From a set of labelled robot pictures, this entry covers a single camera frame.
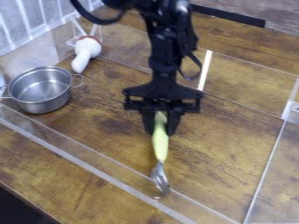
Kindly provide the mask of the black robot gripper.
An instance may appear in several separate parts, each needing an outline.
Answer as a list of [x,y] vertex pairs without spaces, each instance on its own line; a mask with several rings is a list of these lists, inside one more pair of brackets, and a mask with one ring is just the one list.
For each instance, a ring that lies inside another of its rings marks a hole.
[[126,96],[125,109],[142,111],[145,131],[153,135],[155,131],[155,111],[168,112],[168,135],[176,134],[182,115],[198,112],[202,108],[205,93],[177,82],[177,77],[155,75],[145,85],[123,90]]

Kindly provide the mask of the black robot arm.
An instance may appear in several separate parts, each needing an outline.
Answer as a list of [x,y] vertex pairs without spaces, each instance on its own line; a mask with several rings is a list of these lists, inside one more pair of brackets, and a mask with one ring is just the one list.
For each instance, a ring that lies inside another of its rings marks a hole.
[[141,112],[147,133],[155,131],[155,113],[168,114],[166,131],[173,135],[182,115],[201,110],[204,92],[177,82],[184,73],[184,58],[194,58],[198,37],[193,28],[189,0],[103,0],[106,6],[139,11],[151,42],[149,66],[154,71],[150,83],[129,87],[125,108]]

